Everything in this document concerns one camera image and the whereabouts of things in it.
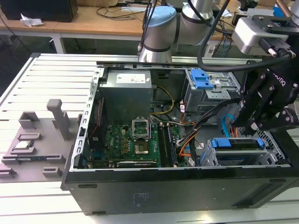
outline gray plastic post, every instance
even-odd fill
[[[47,104],[48,111],[51,111],[56,120],[56,125],[60,130],[60,133],[64,140],[69,140],[71,133],[68,128],[67,119],[65,119],[64,114],[61,110],[62,102],[60,99],[50,99]]]

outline open computer tower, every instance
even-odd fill
[[[180,152],[190,124],[239,88],[233,73],[98,62],[64,184],[86,215],[262,206],[298,184],[299,149],[286,131],[227,138],[221,120],[237,116],[237,102]]]

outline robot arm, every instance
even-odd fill
[[[213,0],[192,0],[194,7],[209,23],[213,20]],[[170,47],[173,43],[196,45],[209,31],[209,27],[186,4],[182,13],[172,7],[156,7],[145,34],[140,62],[171,63]]]
[[[292,109],[299,94],[298,9],[299,1],[296,1],[292,18],[256,15],[241,18],[235,28],[232,38],[243,53],[292,55],[283,64],[245,72],[240,89],[242,108],[234,122],[234,126],[244,127],[243,134],[253,134],[257,129],[275,131],[299,126],[298,116]]]

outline black computer case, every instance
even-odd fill
[[[9,20],[19,20],[22,13],[32,19],[71,22],[78,11],[77,0],[0,0],[0,4]]]

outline white paper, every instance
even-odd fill
[[[24,16],[22,13],[21,13],[21,22],[28,27],[40,26],[44,24],[41,19],[31,19]]]
[[[144,7],[122,7],[121,10],[125,12],[145,12]]]
[[[145,74],[120,73],[116,77],[116,83],[145,83]]]
[[[224,16],[224,17],[231,17],[231,16],[233,16],[233,15],[226,9],[226,10],[224,10],[224,12],[222,13],[222,16]]]

